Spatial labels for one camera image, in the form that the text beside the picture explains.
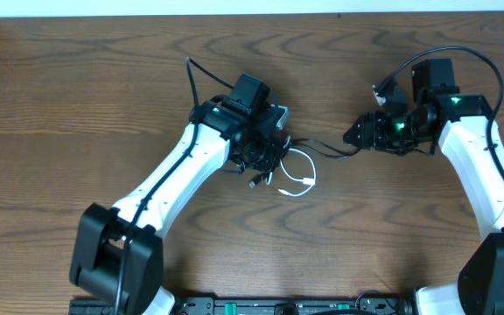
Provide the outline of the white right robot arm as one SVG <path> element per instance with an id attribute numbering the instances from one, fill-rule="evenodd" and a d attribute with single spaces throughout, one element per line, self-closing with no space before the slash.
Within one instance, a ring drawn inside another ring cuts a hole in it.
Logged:
<path id="1" fill-rule="evenodd" d="M 375 88 L 382 109 L 361 115 L 343 140 L 398 156 L 439 148 L 456 171 L 479 227 L 480 245 L 455 282 L 422 287 L 402 314 L 504 314 L 504 146 L 482 94 L 463 94 L 449 59 L 411 69 L 416 109 L 396 81 Z"/>

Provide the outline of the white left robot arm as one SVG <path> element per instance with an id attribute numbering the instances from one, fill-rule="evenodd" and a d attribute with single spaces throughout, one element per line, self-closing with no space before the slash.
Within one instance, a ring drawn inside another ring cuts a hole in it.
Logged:
<path id="1" fill-rule="evenodd" d="M 199 187 L 231 161 L 255 170 L 256 186 L 286 153 L 289 119 L 262 81 L 242 74 L 229 94 L 196 104 L 182 137 L 137 188 L 80 217 L 69 280 L 116 314 L 169 314 L 176 298 L 163 286 L 163 241 Z"/>

